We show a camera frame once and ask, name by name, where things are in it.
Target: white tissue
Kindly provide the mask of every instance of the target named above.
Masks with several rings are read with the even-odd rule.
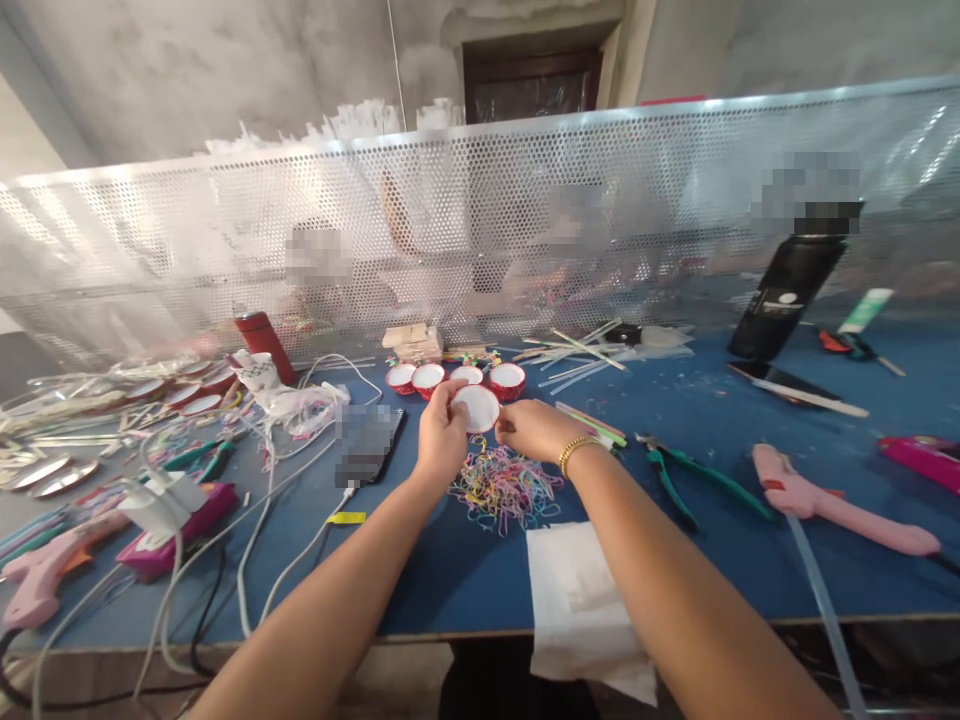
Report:
[[[599,680],[656,706],[653,662],[630,625],[593,525],[530,530],[527,557],[534,617],[530,672],[548,680]]]

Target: hand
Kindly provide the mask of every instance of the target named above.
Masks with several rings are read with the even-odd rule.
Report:
[[[448,380],[437,385],[430,403],[420,417],[420,449],[418,478],[442,484],[453,482],[467,458],[467,408],[457,405],[450,409],[450,400],[466,380]]]
[[[539,400],[505,405],[497,420],[497,442],[538,462],[557,462],[568,443],[586,434],[583,423]]]

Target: yellow tag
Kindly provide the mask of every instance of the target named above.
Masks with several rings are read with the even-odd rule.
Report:
[[[334,525],[359,525],[366,519],[366,513],[337,513],[327,522],[332,522]]]

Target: thermos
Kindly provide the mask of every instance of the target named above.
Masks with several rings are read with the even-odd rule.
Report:
[[[270,324],[270,318],[262,310],[240,315],[233,319],[237,330],[243,335],[243,341],[251,354],[268,352],[273,356],[273,364],[277,366],[277,375],[284,385],[293,385],[297,381],[297,374],[293,371],[287,351],[280,344],[276,330]]]
[[[780,243],[727,346],[748,360],[773,360],[847,249],[863,202],[809,202]]]

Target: forearm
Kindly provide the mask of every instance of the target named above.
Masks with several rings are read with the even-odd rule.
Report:
[[[236,652],[191,718],[323,717],[373,640],[443,486],[411,477]]]
[[[690,720],[839,717],[769,626],[609,454],[567,466],[631,623]]]

